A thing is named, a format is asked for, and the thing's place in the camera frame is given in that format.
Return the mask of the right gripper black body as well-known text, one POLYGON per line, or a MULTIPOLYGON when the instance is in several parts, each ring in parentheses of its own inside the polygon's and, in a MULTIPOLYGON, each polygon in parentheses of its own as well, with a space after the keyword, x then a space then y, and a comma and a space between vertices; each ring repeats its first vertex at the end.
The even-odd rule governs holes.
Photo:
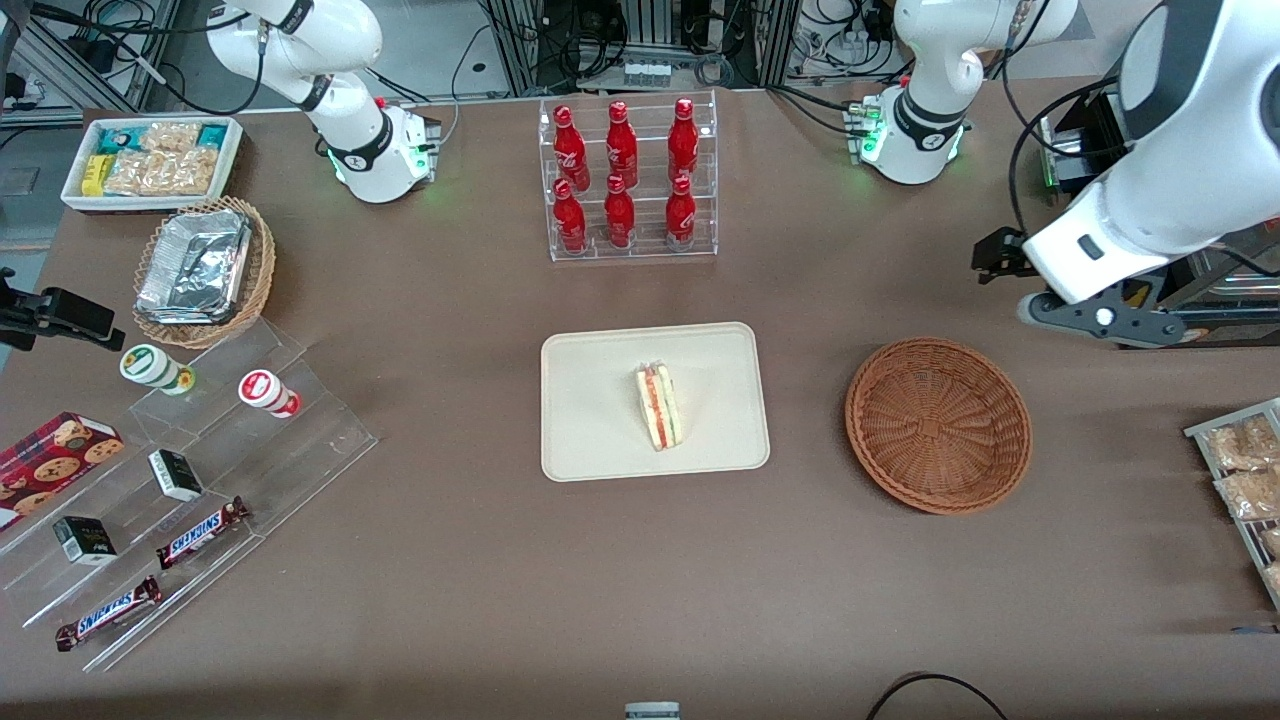
POLYGON ((44 336, 46 295, 14 290, 9 284, 17 272, 1 268, 1 342, 12 348, 31 351, 36 338, 44 336))

